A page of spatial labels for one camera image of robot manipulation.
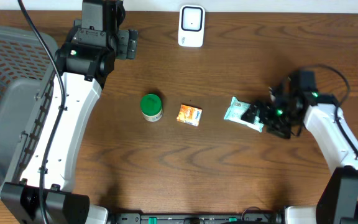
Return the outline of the mint green wet wipes pack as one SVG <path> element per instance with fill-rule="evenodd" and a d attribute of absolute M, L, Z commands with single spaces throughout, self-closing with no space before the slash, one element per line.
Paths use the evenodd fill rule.
<path fill-rule="evenodd" d="M 243 124 L 248 128 L 262 132 L 263 124 L 259 122 L 259 118 L 255 118 L 253 122 L 241 120 L 242 115 L 250 108 L 249 103 L 239 101 L 235 96 L 232 97 L 231 105 L 224 115 L 224 120 L 229 120 L 235 123 Z"/>

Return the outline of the green lid white jar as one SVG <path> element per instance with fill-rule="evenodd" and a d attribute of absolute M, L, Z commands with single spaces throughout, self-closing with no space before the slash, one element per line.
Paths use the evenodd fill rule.
<path fill-rule="evenodd" d="M 147 94 L 142 97 L 140 109 L 146 121 L 156 122 L 163 115 L 162 101 L 155 94 Z"/>

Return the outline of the orange tissue pack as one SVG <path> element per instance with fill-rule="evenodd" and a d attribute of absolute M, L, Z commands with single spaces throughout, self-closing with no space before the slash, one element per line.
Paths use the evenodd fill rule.
<path fill-rule="evenodd" d="M 176 120 L 181 123 L 199 126 L 203 110 L 188 105 L 181 105 Z"/>

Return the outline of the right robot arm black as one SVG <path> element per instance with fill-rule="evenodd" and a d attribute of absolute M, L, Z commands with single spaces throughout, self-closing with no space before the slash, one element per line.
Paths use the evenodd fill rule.
<path fill-rule="evenodd" d="M 316 205 L 287 207 L 272 223 L 358 223 L 358 141 L 341 104 L 320 93 L 314 71 L 304 68 L 271 89 L 269 102 L 255 101 L 242 114 L 241 120 L 258 121 L 280 138 L 291 138 L 294 126 L 309 131 L 331 172 Z"/>

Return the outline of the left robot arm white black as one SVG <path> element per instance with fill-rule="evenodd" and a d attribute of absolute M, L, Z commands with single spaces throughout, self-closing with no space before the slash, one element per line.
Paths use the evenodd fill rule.
<path fill-rule="evenodd" d="M 109 210 L 75 194 L 75 167 L 90 114 L 116 60 L 134 59 L 136 30 L 120 29 L 122 1 L 83 1 L 63 45 L 49 55 L 52 97 L 38 143 L 1 200 L 20 223 L 107 223 Z"/>

